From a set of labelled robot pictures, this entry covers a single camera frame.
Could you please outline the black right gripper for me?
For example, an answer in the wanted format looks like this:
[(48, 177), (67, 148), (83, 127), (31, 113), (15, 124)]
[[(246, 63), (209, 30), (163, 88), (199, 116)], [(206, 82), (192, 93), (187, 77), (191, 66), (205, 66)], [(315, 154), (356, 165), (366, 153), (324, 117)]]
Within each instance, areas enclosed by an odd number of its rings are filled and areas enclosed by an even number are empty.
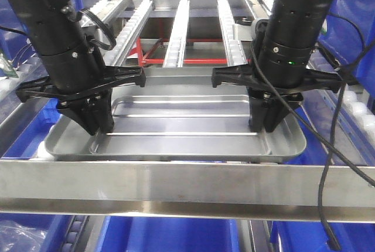
[[(286, 106), (276, 97), (272, 97), (264, 104), (264, 92), (272, 93), (271, 87), (261, 77), (255, 74), (256, 68), (252, 64), (239, 66), (218, 67), (212, 71), (212, 86), (227, 83), (248, 87), (250, 119), (249, 127), (252, 132), (273, 132), (279, 123), (290, 113)], [(276, 91), (288, 105), (295, 110), (302, 101), (301, 92), (310, 90), (331, 90), (337, 93), (343, 79), (336, 73), (327, 73), (319, 70), (305, 69), (302, 82), (296, 87), (276, 87)]]

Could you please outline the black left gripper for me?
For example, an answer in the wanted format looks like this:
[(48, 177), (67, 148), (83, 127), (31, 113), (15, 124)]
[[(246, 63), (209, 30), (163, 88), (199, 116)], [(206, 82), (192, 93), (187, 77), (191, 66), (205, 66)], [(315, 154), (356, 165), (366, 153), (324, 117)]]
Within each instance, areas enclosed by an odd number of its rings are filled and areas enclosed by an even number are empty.
[[(144, 87), (146, 75), (142, 67), (105, 66), (103, 78), (92, 88), (74, 93), (61, 92), (52, 84), (49, 76), (20, 84), (16, 88), (16, 95), (21, 102), (32, 98), (56, 98), (57, 110), (78, 123), (87, 133), (95, 135), (98, 129), (102, 133), (113, 131), (112, 90), (122, 84), (134, 83)], [(84, 98), (93, 98), (93, 115)]]

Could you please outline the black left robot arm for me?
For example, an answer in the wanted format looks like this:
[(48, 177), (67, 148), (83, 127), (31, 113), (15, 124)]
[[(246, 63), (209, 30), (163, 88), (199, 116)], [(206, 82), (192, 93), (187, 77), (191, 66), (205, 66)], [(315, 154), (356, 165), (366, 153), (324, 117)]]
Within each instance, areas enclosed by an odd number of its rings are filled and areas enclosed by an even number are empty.
[(145, 85), (140, 67), (107, 66), (102, 50), (113, 50), (109, 27), (88, 9), (75, 10), (71, 0), (8, 0), (40, 57), (47, 76), (22, 83), (22, 102), (55, 98), (59, 113), (90, 135), (114, 128), (113, 88), (125, 83)]

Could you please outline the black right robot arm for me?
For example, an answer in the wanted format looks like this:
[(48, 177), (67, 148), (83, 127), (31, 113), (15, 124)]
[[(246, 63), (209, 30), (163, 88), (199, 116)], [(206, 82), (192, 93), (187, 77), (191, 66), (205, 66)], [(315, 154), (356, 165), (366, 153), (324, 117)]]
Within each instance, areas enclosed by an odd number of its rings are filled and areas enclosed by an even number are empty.
[(340, 89), (342, 78), (336, 73), (306, 67), (332, 1), (274, 0), (268, 23), (257, 29), (251, 61), (213, 69), (213, 87), (230, 83), (247, 88), (252, 132), (273, 132), (289, 114), (271, 87), (293, 110), (304, 91)]

